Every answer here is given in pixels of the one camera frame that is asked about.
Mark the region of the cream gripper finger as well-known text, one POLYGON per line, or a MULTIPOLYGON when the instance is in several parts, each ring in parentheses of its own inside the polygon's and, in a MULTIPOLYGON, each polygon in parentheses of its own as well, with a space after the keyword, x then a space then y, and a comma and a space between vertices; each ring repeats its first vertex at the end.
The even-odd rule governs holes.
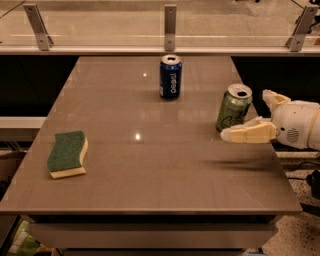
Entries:
POLYGON ((278 106, 287 104, 291 101, 289 97, 267 89, 262 92, 262 99, 268 106, 271 114, 274 113, 278 106))
POLYGON ((253 118, 244 124, 234 125, 221 131, 223 141, 230 143, 259 144, 275 139, 277 128, 275 124, 262 117, 253 118))

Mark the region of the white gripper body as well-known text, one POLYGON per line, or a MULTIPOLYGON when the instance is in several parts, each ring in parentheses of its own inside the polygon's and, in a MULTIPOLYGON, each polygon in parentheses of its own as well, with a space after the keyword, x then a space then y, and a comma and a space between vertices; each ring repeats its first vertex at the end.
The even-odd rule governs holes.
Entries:
POLYGON ((276 139, 297 149, 320 150, 320 104, 291 101, 278 106, 272 114, 276 139))

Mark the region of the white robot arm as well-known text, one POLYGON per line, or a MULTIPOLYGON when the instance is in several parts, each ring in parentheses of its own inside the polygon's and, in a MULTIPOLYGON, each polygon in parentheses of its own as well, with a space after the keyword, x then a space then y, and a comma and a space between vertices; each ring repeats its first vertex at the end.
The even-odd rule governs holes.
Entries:
POLYGON ((294 100, 264 90, 263 101, 271 112, 271 119, 256 117, 244 124, 223 129, 224 141, 232 143, 279 143, 297 149, 320 150, 320 104, 294 100))

